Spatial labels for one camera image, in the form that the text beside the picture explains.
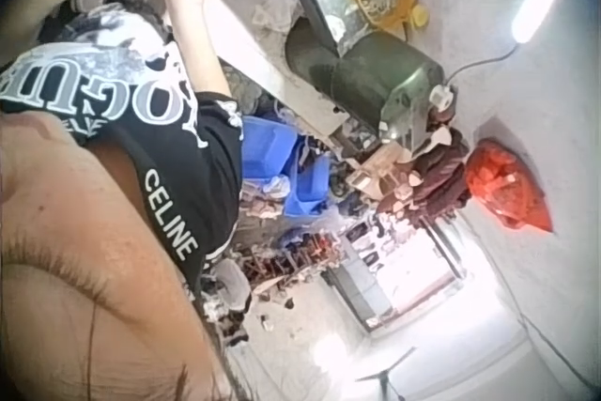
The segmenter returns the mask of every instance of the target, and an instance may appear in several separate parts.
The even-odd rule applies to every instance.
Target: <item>graphic t-shirt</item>
[[[39,46],[0,74],[0,110],[53,113],[84,147],[118,143],[155,235],[194,286],[238,218],[241,117],[232,99],[192,91],[174,42],[162,49],[148,60],[131,46]]]

